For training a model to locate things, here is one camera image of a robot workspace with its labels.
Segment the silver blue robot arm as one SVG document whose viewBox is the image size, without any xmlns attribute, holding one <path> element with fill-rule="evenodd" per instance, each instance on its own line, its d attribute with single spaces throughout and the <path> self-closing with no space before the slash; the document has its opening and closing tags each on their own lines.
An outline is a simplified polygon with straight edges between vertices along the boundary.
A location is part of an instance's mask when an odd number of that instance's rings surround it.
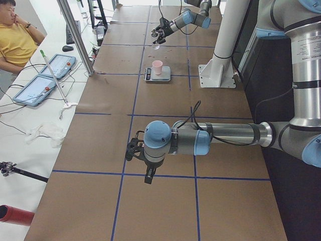
<svg viewBox="0 0 321 241">
<path fill-rule="evenodd" d="M 210 1 L 185 1 L 201 9 L 199 14 L 184 10 L 175 20 L 163 17 L 160 26 L 151 35 L 158 37 L 154 43 L 165 42 L 165 37 L 187 24 L 207 28 L 210 23 Z M 232 67 L 233 50 L 241 20 L 250 1 L 229 1 L 223 17 L 213 58 L 199 65 L 201 87 L 227 87 L 226 67 Z M 228 27 L 228 18 L 234 10 L 242 10 L 239 20 Z M 256 24 L 259 39 L 291 40 L 292 87 L 286 93 L 252 104 L 252 114 L 257 121 L 257 108 L 264 102 L 278 99 L 293 92 L 294 116 L 289 122 L 262 122 L 260 124 L 197 123 L 195 111 L 185 121 L 173 127 L 162 121 L 146 126 L 143 144 L 132 153 L 147 166 L 144 182 L 152 183 L 156 169 L 164 162 L 165 154 L 206 155 L 213 142 L 234 146 L 260 145 L 274 148 L 301 159 L 306 164 L 320 168 L 320 1 L 259 1 Z"/>
<path fill-rule="evenodd" d="M 169 21 L 167 20 L 158 6 L 161 18 L 159 19 L 159 25 L 151 31 L 151 37 L 154 39 L 153 45 L 160 45 L 166 42 L 166 37 L 170 36 L 174 32 L 181 30 L 183 27 L 193 24 L 196 27 L 207 29 L 211 23 L 209 17 L 209 11 L 212 7 L 212 1 L 184 1 L 185 3 L 198 7 L 200 11 L 195 13 L 190 9 L 182 9 L 179 15 Z"/>
</svg>

